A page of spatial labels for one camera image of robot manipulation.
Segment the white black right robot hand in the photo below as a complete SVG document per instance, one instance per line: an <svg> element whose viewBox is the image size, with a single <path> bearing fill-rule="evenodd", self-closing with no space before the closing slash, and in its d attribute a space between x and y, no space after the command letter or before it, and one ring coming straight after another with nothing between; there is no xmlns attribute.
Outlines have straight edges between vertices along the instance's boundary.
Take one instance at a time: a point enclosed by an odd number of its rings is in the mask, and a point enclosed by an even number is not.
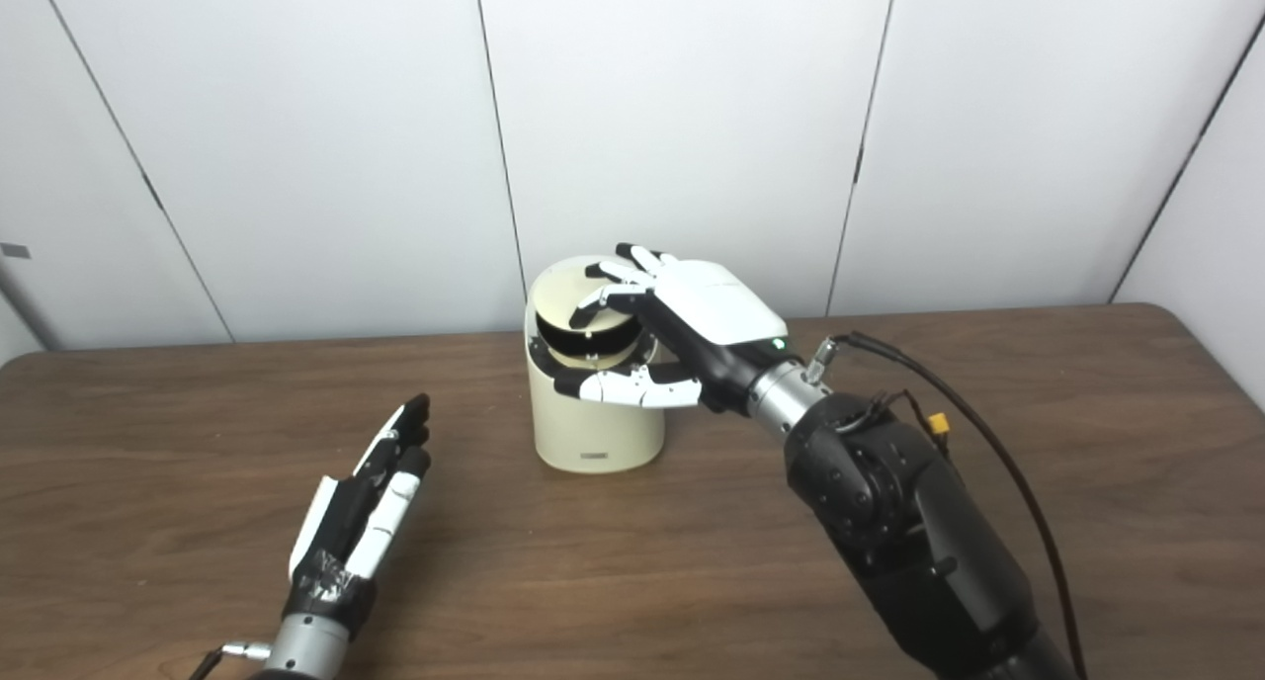
<svg viewBox="0 0 1265 680"><path fill-rule="evenodd" d="M620 243L615 258L587 265L584 276L603 284L576 306L569 327L592 324L607 310L627 313L674 361L600 372L568 368L552 380L560 396L650 410L705 404L716 413L749 415L762 377L796 358L786 319L715 262Z"/></svg>

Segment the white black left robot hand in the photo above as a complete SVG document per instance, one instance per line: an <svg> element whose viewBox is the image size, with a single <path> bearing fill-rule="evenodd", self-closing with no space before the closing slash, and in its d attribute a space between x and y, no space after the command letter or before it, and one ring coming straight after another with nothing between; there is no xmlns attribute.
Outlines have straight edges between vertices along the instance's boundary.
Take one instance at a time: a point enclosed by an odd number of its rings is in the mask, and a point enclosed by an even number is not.
<svg viewBox="0 0 1265 680"><path fill-rule="evenodd" d="M377 571L419 494L431 458L430 399L398 404L348 477L325 477L312 495L288 561L282 617L334 621L352 637L374 610Z"/></svg>

